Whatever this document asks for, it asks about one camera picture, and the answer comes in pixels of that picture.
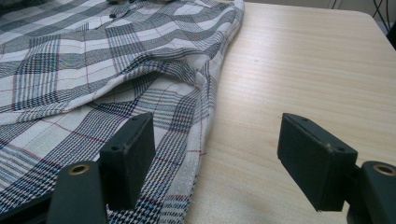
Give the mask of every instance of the black cable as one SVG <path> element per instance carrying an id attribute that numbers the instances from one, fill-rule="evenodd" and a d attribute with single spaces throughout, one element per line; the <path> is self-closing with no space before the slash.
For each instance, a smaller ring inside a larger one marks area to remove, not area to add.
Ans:
<path id="1" fill-rule="evenodd" d="M 386 4 L 386 11 L 387 11 L 387 22 L 388 22 L 388 28 L 390 29 L 390 22 L 389 22 L 389 10 L 388 10 L 388 1 L 389 0 L 387 0 L 387 4 Z"/>
<path id="2" fill-rule="evenodd" d="M 375 11 L 375 13 L 374 13 L 373 18 L 375 17 L 376 13 L 379 11 L 379 8 L 381 7 L 383 1 L 384 1 L 384 0 L 381 0 L 381 1 L 379 2 L 378 8 L 376 9 L 376 11 Z"/>
<path id="3" fill-rule="evenodd" d="M 381 18 L 381 21 L 382 21 L 382 23 L 384 23 L 385 29 L 387 30 L 387 33 L 388 33 L 388 32 L 389 32 L 389 28 L 388 28 L 387 24 L 385 23 L 384 18 L 382 17 L 381 12 L 379 11 L 379 7 L 378 7 L 378 5 L 376 4 L 376 1 L 375 1 L 375 0 L 373 0 L 373 2 L 374 2 L 374 5 L 375 5 L 376 10 L 378 10 L 379 18 Z"/>

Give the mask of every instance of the table surface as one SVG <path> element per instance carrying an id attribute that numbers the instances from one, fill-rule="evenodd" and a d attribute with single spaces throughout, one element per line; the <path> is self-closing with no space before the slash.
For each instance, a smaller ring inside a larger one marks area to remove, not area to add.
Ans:
<path id="1" fill-rule="evenodd" d="M 277 158 L 282 113 L 396 165 L 396 52 L 366 14 L 246 3 L 186 223 L 347 223 L 317 213 Z"/>

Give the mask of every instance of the plaid shirt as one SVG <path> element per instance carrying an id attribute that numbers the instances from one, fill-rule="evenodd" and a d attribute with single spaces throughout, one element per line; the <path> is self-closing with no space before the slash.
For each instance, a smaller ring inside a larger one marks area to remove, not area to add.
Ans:
<path id="1" fill-rule="evenodd" d="M 137 207 L 109 219 L 182 222 L 243 11 L 242 0 L 0 9 L 0 212 L 53 190 L 62 167 L 97 160 L 128 118 L 152 112 L 156 156 Z"/>

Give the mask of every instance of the checkered cloth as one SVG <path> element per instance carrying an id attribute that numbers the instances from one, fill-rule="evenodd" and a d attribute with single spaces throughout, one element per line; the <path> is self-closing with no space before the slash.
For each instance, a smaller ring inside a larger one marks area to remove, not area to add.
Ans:
<path id="1" fill-rule="evenodd" d="M 128 118 L 152 112 L 156 156 L 137 207 L 109 219 L 182 222 L 243 11 L 242 0 L 0 8 L 0 212 L 53 190 L 62 167 L 97 160 Z"/>

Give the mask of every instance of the light wood grain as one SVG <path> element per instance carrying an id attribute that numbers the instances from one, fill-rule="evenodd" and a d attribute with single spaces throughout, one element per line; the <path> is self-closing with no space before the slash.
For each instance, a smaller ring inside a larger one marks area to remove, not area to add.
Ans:
<path id="1" fill-rule="evenodd" d="M 316 213 L 278 160 L 284 112 L 357 149 L 358 165 L 396 164 L 396 53 L 372 18 L 246 3 L 186 223 L 346 223 L 347 204 Z"/>

